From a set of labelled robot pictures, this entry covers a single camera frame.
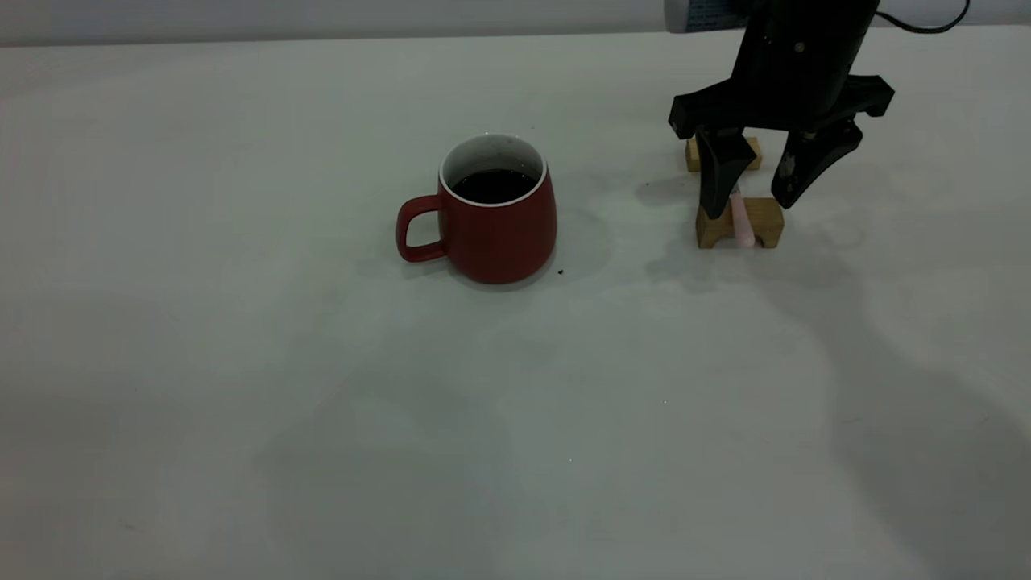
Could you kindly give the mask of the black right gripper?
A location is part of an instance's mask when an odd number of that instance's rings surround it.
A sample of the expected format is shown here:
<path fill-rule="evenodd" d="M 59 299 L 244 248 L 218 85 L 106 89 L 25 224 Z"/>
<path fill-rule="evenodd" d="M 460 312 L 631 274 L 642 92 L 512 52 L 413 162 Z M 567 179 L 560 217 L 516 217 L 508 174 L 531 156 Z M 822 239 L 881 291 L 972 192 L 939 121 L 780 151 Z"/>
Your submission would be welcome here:
<path fill-rule="evenodd" d="M 671 1 L 673 34 L 741 29 L 731 76 L 677 96 L 669 125 L 695 135 L 700 206 L 711 220 L 755 160 L 743 128 L 794 131 L 771 183 L 784 209 L 864 137 L 852 115 L 886 114 L 894 92 L 882 77 L 851 66 L 876 14 L 876 1 Z"/>

